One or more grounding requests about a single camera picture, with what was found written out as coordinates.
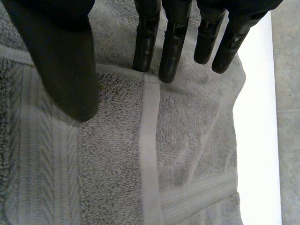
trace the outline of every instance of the robotic finger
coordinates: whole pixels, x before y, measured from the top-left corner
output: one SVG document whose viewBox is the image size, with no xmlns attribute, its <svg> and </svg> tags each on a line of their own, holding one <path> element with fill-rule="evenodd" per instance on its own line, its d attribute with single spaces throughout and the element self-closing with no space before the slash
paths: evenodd
<svg viewBox="0 0 300 225">
<path fill-rule="evenodd" d="M 188 30 L 192 0 L 163 0 L 162 3 L 168 25 L 159 67 L 159 79 L 164 83 L 171 83 L 176 75 Z"/>
</svg>

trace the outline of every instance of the white stripe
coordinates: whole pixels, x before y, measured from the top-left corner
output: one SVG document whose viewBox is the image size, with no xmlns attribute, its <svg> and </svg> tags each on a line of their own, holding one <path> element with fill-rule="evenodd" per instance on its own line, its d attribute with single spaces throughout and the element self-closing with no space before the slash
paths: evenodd
<svg viewBox="0 0 300 225">
<path fill-rule="evenodd" d="M 160 101 L 159 83 L 144 75 L 143 110 L 140 126 L 140 163 L 145 225 L 162 225 L 156 159 L 156 125 Z"/>
<path fill-rule="evenodd" d="M 237 174 L 230 170 L 221 176 L 191 184 L 161 194 L 161 205 L 165 225 L 190 217 L 203 208 L 217 203 L 237 192 Z"/>
<path fill-rule="evenodd" d="M 29 52 L 22 51 L 22 50 L 16 50 L 13 48 L 9 48 L 3 45 L 0 45 L 0 57 L 22 63 L 34 66 L 34 63 L 31 59 L 31 56 Z M 122 68 L 115 65 L 103 65 L 103 64 L 97 64 L 96 63 L 96 71 L 102 72 L 102 73 L 112 73 L 116 74 L 118 76 L 125 76 L 125 77 L 131 77 L 134 79 L 143 79 L 142 72 L 135 71 L 132 69 Z M 153 83 L 159 83 L 159 79 L 157 76 L 153 75 L 146 75 L 144 77 L 148 77 L 146 79 L 149 80 L 149 82 Z"/>
<path fill-rule="evenodd" d="M 0 57 L 27 65 L 34 65 L 29 52 L 16 50 L 3 45 L 0 45 Z"/>
</svg>

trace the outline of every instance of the terry cloth towel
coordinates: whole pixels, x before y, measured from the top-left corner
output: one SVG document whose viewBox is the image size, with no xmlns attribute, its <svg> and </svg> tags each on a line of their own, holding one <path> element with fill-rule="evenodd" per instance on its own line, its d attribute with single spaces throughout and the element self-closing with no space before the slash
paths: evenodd
<svg viewBox="0 0 300 225">
<path fill-rule="evenodd" d="M 100 107 L 82 124 L 52 103 L 0 10 L 2 224 L 242 224 L 233 105 L 245 74 L 238 57 L 222 75 L 211 61 L 193 61 L 195 2 L 176 78 L 163 84 L 164 11 L 151 70 L 143 74 L 130 69 L 134 1 L 96 1 L 89 17 Z"/>
</svg>

